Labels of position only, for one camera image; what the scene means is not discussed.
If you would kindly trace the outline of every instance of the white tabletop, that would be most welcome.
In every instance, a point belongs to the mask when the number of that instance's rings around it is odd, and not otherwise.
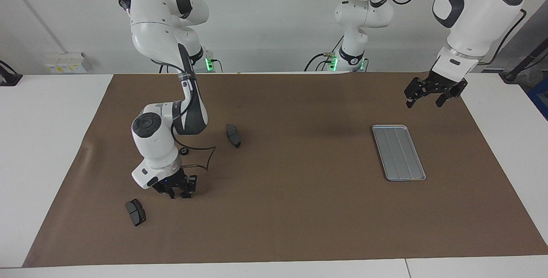
[[[0,267],[22,265],[111,77],[27,75],[17,87],[0,87]],[[505,85],[497,75],[470,74],[467,80],[464,102],[546,241],[548,122],[517,85]],[[73,266],[2,269],[0,276],[134,277],[160,272],[202,277],[545,277],[548,256]]]

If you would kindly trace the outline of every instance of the brown table mat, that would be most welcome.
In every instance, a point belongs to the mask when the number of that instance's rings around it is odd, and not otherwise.
[[[413,109],[401,73],[200,75],[217,145],[192,199],[142,190],[131,122],[182,98],[176,75],[115,75],[25,267],[548,254],[460,99]],[[237,126],[242,146],[227,140]],[[388,182],[371,127],[405,124],[427,174]],[[204,163],[192,153],[184,163]],[[133,227],[125,202],[147,221]]]

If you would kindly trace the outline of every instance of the green led indicator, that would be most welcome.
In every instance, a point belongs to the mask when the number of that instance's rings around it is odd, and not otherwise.
[[[337,63],[339,62],[339,59],[337,59],[335,57],[335,59],[333,61],[331,61],[331,65],[329,66],[329,69],[331,71],[336,71],[337,70]]]
[[[211,60],[209,60],[207,57],[205,58],[205,65],[207,66],[207,71],[213,70],[213,64],[211,63]]]

